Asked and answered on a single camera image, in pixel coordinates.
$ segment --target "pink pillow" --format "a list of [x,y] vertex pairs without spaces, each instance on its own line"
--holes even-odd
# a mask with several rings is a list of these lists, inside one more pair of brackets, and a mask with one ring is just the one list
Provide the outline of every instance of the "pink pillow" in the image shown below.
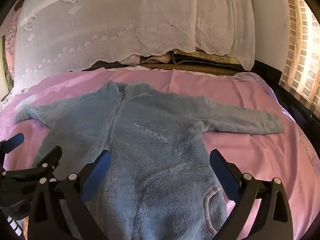
[[11,18],[9,19],[7,32],[5,34],[5,57],[12,80],[14,80],[14,53],[16,47],[16,33],[20,12],[21,8],[12,14]]

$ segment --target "fabric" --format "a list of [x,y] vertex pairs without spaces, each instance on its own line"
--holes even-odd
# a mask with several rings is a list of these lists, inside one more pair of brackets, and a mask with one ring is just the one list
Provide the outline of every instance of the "fabric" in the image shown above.
[[17,31],[16,89],[98,60],[172,49],[254,63],[251,0],[25,0]]
[[[320,160],[300,127],[279,106],[271,88],[254,73],[239,73],[231,77],[127,67],[60,73],[49,77],[26,93],[15,96],[0,112],[0,139],[8,139],[19,132],[25,135],[25,142],[6,156],[5,168],[28,168],[50,131],[46,125],[34,119],[13,125],[13,119],[25,104],[50,105],[62,99],[78,97],[96,91],[108,80],[125,83],[147,82],[161,92],[206,96],[219,103],[278,115],[284,125],[284,132],[281,134],[248,135],[207,131],[203,133],[204,143],[208,153],[217,148],[224,158],[235,163],[241,172],[249,172],[262,180],[281,178],[291,208],[294,240],[299,240],[306,232],[320,211]],[[88,111],[88,114],[93,113],[92,109]],[[228,214],[233,205],[232,201],[227,200]],[[248,235],[258,208],[259,201],[254,204],[240,239]]]
[[203,58],[203,59],[208,59],[208,60],[212,60],[212,61],[216,61],[216,62],[221,62],[221,63],[229,63],[229,64],[237,64],[240,65],[240,62],[237,58],[235,57],[227,57],[227,56],[217,56],[214,54],[207,54],[203,51],[199,51],[197,50],[196,52],[192,52],[192,53],[185,53],[181,50],[175,50],[173,52],[174,54],[178,54],[178,55],[186,55],[186,56],[191,56],[191,57],[197,57],[197,58]]
[[34,166],[55,145],[65,153],[54,171],[58,180],[79,173],[102,150],[111,152],[108,175],[89,204],[109,239],[211,239],[226,220],[226,206],[201,132],[284,130],[274,114],[112,81],[91,94],[25,106],[15,122],[30,118],[51,128]]
[[161,55],[161,56],[151,56],[151,57],[148,57],[148,58],[145,58],[143,60],[141,60],[141,64],[143,63],[147,63],[147,64],[157,64],[157,63],[169,63],[171,60],[171,53],[170,52],[167,52],[166,54],[164,55]]
[[18,26],[18,19],[21,8],[14,12],[9,19],[8,28],[5,34],[5,57],[8,64],[8,69],[12,80],[14,80],[14,57],[16,48],[16,33]]
[[320,25],[304,0],[288,0],[290,44],[280,86],[320,118]]
[[140,64],[140,56],[133,54],[133,55],[125,58],[124,60],[120,60],[119,63],[121,63],[123,65],[134,67],[134,66]]
[[[19,94],[24,94],[24,93],[26,93],[28,91],[28,89],[23,89],[23,90],[21,90],[21,91],[19,91],[18,92],[18,95]],[[5,99],[2,101],[2,102],[0,102],[0,112],[3,110],[3,109],[5,109],[6,108],[6,106],[11,102],[11,100],[14,98],[14,94],[12,93],[13,92],[13,90],[11,90],[10,92],[9,92],[9,94],[7,94],[7,96],[5,97]]]

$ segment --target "black bracket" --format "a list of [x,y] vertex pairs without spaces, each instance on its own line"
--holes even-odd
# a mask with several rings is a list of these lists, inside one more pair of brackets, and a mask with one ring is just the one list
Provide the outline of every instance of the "black bracket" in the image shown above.
[[111,155],[104,150],[94,163],[72,173],[62,181],[41,178],[37,184],[29,215],[29,240],[76,240],[68,228],[60,205],[66,200],[73,221],[83,240],[107,240],[89,213],[85,202],[91,200],[111,164]]
[[258,214],[246,240],[293,239],[292,217],[283,184],[255,179],[228,163],[215,149],[210,154],[210,165],[217,175],[228,199],[236,205],[214,240],[236,240],[243,229],[256,199],[262,199]]
[[53,178],[53,170],[59,164],[62,150],[56,146],[33,169],[3,171],[0,175],[0,206],[2,211],[15,220],[28,216],[30,203],[38,178]]
[[9,140],[0,141],[0,172],[4,171],[3,163],[4,157],[9,152],[13,151],[16,147],[22,144],[24,141],[24,136],[22,133],[18,133],[17,135],[11,137]]

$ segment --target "metal screw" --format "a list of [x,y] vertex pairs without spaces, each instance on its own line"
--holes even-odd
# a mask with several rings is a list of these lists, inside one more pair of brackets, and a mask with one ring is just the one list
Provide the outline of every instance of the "metal screw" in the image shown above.
[[70,180],[74,180],[74,179],[77,178],[77,174],[71,173],[68,178],[69,178]]
[[281,179],[279,179],[279,178],[274,178],[273,180],[275,181],[276,184],[280,184],[281,183]]
[[44,184],[45,182],[47,181],[47,179],[46,178],[42,178],[42,179],[40,179],[40,184]]
[[252,179],[252,176],[251,176],[251,174],[249,174],[249,173],[243,174],[243,177],[244,177],[246,180]]

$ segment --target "bed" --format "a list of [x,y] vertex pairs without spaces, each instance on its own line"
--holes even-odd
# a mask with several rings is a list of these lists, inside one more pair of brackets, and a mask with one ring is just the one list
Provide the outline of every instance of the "bed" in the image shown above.
[[254,29],[251,0],[25,0],[13,90],[99,60],[121,62],[174,49],[231,57],[250,70]]
[[[93,92],[108,80],[147,82],[162,92],[203,95],[228,105],[277,114],[285,127],[281,134],[261,136],[211,131],[203,134],[205,145],[208,152],[217,148],[228,162],[235,163],[241,172],[249,172],[257,179],[281,178],[291,208],[294,239],[300,239],[307,231],[320,210],[320,160],[302,130],[278,104],[270,87],[254,73],[214,76],[178,70],[128,67],[110,70],[100,68],[48,77],[28,91],[16,95],[0,113],[1,127],[5,127],[0,131],[1,139],[8,139],[19,132],[25,135],[25,143],[7,155],[6,169],[29,167],[49,131],[38,120],[13,125],[15,115],[24,105],[50,104],[63,98]],[[230,213],[234,203],[228,199],[226,201]],[[258,206],[259,202],[256,201],[240,239],[250,231]]]

